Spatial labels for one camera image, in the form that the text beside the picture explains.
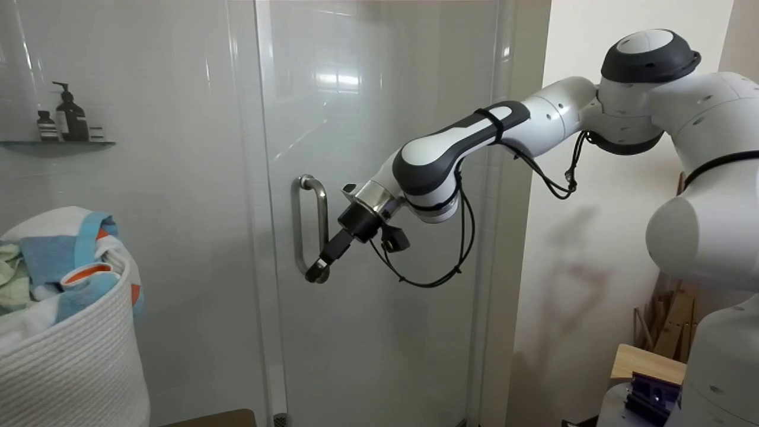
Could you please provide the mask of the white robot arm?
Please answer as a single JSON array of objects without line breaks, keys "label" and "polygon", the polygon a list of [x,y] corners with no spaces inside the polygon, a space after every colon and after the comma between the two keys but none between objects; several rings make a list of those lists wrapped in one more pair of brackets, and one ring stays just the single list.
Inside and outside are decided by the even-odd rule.
[{"label": "white robot arm", "polygon": [[386,227],[399,207],[424,221],[450,217],[468,154],[501,144],[532,163],[579,135],[613,154],[640,154],[668,138],[684,163],[684,191],[652,213],[651,259],[687,281],[756,290],[759,86],[732,71],[705,74],[699,61],[672,28],[629,33],[607,50],[597,80],[563,77],[400,144],[349,191],[339,233],[305,277],[323,281],[330,266]]}]

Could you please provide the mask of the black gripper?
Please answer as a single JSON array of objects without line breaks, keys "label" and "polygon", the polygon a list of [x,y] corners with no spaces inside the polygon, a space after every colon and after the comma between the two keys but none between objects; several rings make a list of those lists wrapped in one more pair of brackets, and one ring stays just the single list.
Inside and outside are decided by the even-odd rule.
[{"label": "black gripper", "polygon": [[342,230],[327,240],[320,252],[320,260],[305,267],[309,281],[324,281],[330,277],[330,266],[351,247],[353,240],[367,241],[379,230],[383,216],[361,203],[349,203],[336,223]]}]

